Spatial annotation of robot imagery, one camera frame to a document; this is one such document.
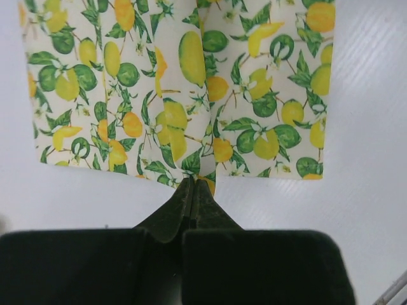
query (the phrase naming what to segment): yellow lemon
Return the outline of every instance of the yellow lemon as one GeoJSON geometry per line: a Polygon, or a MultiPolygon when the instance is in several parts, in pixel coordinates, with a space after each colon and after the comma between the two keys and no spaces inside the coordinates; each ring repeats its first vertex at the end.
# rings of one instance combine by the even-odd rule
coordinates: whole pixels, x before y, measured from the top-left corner
{"type": "Polygon", "coordinates": [[[190,30],[181,38],[178,48],[179,64],[190,83],[203,87],[206,80],[204,51],[198,33],[190,30]]]}
{"type": "Polygon", "coordinates": [[[188,125],[184,106],[171,99],[164,99],[164,111],[167,125],[185,130],[188,125]]]}
{"type": "Polygon", "coordinates": [[[178,161],[186,153],[186,139],[184,131],[168,127],[168,133],[171,140],[171,153],[174,162],[178,161]]]}
{"type": "Polygon", "coordinates": [[[73,68],[66,72],[68,79],[65,78],[63,74],[57,77],[55,82],[55,92],[57,95],[66,100],[74,100],[79,95],[79,83],[78,77],[73,68]]]}
{"type": "Polygon", "coordinates": [[[155,48],[155,56],[157,59],[157,71],[155,72],[155,90],[159,97],[163,97],[160,80],[163,77],[165,70],[167,70],[168,65],[165,62],[164,56],[161,53],[160,49],[158,49],[157,47],[155,48]]]}
{"type": "Polygon", "coordinates": [[[230,160],[231,156],[233,155],[233,148],[230,145],[229,140],[214,138],[214,154],[215,161],[218,163],[230,160]]]}
{"type": "Polygon", "coordinates": [[[327,45],[321,53],[321,62],[323,64],[330,64],[332,62],[333,44],[327,45]]]}
{"type": "Polygon", "coordinates": [[[167,120],[165,119],[165,111],[160,112],[156,117],[156,124],[161,125],[162,129],[157,133],[158,141],[161,146],[170,143],[170,137],[168,135],[167,120]]]}
{"type": "Polygon", "coordinates": [[[319,66],[311,77],[311,89],[315,94],[324,96],[329,93],[329,82],[331,79],[331,65],[323,64],[319,66]]]}
{"type": "Polygon", "coordinates": [[[104,46],[103,51],[104,65],[107,73],[115,78],[120,69],[120,51],[116,43],[109,41],[104,46]]]}
{"type": "Polygon", "coordinates": [[[284,22],[275,22],[272,24],[260,25],[250,36],[248,40],[249,54],[251,57],[256,57],[260,52],[260,43],[264,38],[274,35],[282,26],[284,22]]]}
{"type": "Polygon", "coordinates": [[[92,68],[90,62],[96,63],[96,46],[89,38],[85,38],[79,44],[79,57],[82,64],[90,68],[92,68]]]}
{"type": "Polygon", "coordinates": [[[216,102],[221,100],[228,93],[228,82],[219,76],[212,76],[208,78],[208,93],[209,102],[216,102]]]}
{"type": "Polygon", "coordinates": [[[44,3],[44,9],[46,12],[50,11],[56,13],[60,11],[61,0],[46,0],[44,3]]]}
{"type": "Polygon", "coordinates": [[[267,140],[263,137],[258,137],[254,142],[254,154],[265,160],[270,160],[276,157],[279,153],[280,145],[279,138],[274,130],[266,132],[267,140]]]}
{"type": "Polygon", "coordinates": [[[212,193],[212,196],[215,195],[215,182],[213,182],[212,180],[208,179],[207,177],[202,177],[198,175],[198,179],[204,180],[208,183],[210,192],[212,193]]]}
{"type": "Polygon", "coordinates": [[[68,11],[56,11],[52,14],[51,18],[45,23],[51,33],[56,33],[62,30],[65,26],[66,20],[68,19],[68,11]]]}
{"type": "Polygon", "coordinates": [[[281,117],[285,124],[296,126],[294,121],[302,122],[304,119],[303,106],[296,100],[288,100],[282,106],[281,117]]]}
{"type": "Polygon", "coordinates": [[[56,163],[55,165],[58,166],[69,166],[69,163],[67,161],[59,161],[58,163],[56,163]]]}
{"type": "Polygon", "coordinates": [[[316,122],[311,126],[310,141],[311,144],[319,149],[324,148],[325,142],[325,124],[326,119],[316,122]]]}
{"type": "Polygon", "coordinates": [[[37,85],[31,72],[28,72],[28,89],[30,97],[35,96],[37,92],[37,85]]]}
{"type": "Polygon", "coordinates": [[[315,32],[330,32],[335,28],[335,5],[316,2],[307,13],[307,25],[315,32]]]}
{"type": "Polygon", "coordinates": [[[142,123],[139,117],[133,112],[126,113],[123,117],[123,129],[129,137],[140,137],[142,134],[142,123]]]}
{"type": "Polygon", "coordinates": [[[109,142],[107,137],[107,119],[102,119],[99,121],[99,125],[97,125],[97,134],[103,142],[109,142]]]}
{"type": "Polygon", "coordinates": [[[256,82],[256,86],[249,90],[250,96],[253,100],[257,100],[264,97],[273,85],[273,78],[266,79],[267,70],[265,68],[260,68],[254,71],[249,79],[250,83],[256,82]]]}
{"type": "Polygon", "coordinates": [[[318,175],[316,173],[309,173],[303,177],[303,180],[321,180],[322,175],[318,175]]]}
{"type": "Polygon", "coordinates": [[[52,144],[56,151],[61,151],[64,145],[64,139],[73,137],[82,130],[82,127],[63,126],[59,128],[52,136],[52,144]]]}
{"type": "Polygon", "coordinates": [[[129,31],[133,27],[135,13],[130,0],[114,0],[114,14],[123,31],[129,31]]]}
{"type": "Polygon", "coordinates": [[[113,172],[115,165],[123,165],[127,161],[124,147],[116,140],[109,141],[109,170],[113,172]]]}
{"type": "Polygon", "coordinates": [[[27,12],[25,11],[24,5],[22,3],[18,3],[18,17],[20,18],[20,26],[23,27],[26,22],[27,12]]]}

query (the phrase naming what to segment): white background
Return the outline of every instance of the white background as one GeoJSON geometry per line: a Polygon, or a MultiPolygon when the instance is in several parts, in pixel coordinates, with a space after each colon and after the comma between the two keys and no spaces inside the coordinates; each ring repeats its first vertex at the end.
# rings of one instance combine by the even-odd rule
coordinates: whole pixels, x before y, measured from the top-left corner
{"type": "MultiPolygon", "coordinates": [[[[324,180],[220,177],[216,199],[247,229],[331,235],[365,305],[407,269],[407,1],[336,3],[324,180]]],[[[171,196],[154,182],[36,161],[15,1],[2,1],[0,68],[7,230],[131,227],[171,196]]]]}

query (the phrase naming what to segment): printed pattern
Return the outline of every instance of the printed pattern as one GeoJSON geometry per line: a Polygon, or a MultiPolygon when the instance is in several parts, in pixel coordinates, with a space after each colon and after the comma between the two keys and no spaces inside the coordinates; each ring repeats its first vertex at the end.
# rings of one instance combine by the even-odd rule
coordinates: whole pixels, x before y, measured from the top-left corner
{"type": "Polygon", "coordinates": [[[322,178],[333,0],[25,0],[43,163],[322,178]]]}

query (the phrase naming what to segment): lemon print fabric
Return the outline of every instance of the lemon print fabric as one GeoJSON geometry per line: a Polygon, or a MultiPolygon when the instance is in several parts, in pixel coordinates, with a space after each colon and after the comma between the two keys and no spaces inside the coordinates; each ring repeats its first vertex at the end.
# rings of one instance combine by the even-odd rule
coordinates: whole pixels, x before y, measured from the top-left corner
{"type": "Polygon", "coordinates": [[[21,0],[43,163],[319,180],[334,0],[21,0]]]}

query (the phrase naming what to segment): fabric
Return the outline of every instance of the fabric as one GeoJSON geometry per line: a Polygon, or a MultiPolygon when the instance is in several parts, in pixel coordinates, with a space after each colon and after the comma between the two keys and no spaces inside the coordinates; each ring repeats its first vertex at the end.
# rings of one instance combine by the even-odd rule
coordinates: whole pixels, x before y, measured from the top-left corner
{"type": "Polygon", "coordinates": [[[43,163],[320,179],[333,0],[25,0],[43,163]]]}

